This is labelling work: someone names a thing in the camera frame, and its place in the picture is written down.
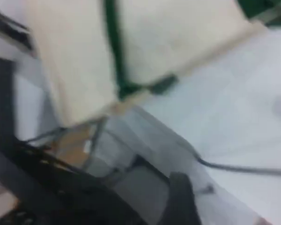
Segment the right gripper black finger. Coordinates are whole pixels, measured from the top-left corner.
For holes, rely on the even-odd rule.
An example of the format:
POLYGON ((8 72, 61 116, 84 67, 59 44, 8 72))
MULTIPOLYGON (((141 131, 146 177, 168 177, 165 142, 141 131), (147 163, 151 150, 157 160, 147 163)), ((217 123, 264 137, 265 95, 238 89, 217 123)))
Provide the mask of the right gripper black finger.
POLYGON ((192 184, 184 173, 170 175, 170 223, 172 225, 200 225, 192 184))

